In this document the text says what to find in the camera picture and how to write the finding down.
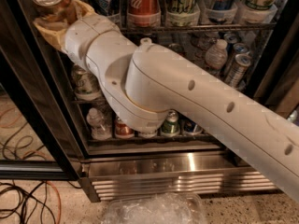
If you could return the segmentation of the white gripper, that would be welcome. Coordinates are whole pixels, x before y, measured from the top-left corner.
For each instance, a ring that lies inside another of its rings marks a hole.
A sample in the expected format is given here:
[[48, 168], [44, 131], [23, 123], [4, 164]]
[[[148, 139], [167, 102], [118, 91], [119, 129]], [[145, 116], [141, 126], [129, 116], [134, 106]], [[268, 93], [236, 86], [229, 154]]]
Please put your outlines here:
[[87, 52], [94, 39], [120, 29], [107, 17], [95, 13], [89, 4], [81, 0], [73, 2], [78, 20], [72, 25], [69, 26], [65, 21], [49, 22], [41, 18], [36, 18], [33, 24], [51, 46], [63, 51], [73, 63], [86, 68]]

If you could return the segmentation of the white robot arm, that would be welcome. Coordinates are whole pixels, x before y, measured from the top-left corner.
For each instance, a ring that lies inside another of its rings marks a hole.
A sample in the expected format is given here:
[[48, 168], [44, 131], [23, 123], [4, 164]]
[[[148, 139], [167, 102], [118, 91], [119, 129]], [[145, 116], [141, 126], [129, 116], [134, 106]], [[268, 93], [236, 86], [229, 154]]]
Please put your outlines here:
[[34, 25], [97, 77], [122, 121], [149, 133], [175, 109], [299, 201], [298, 126], [148, 38], [136, 46], [89, 5], [76, 1], [75, 7], [79, 14], [72, 24], [37, 17]]

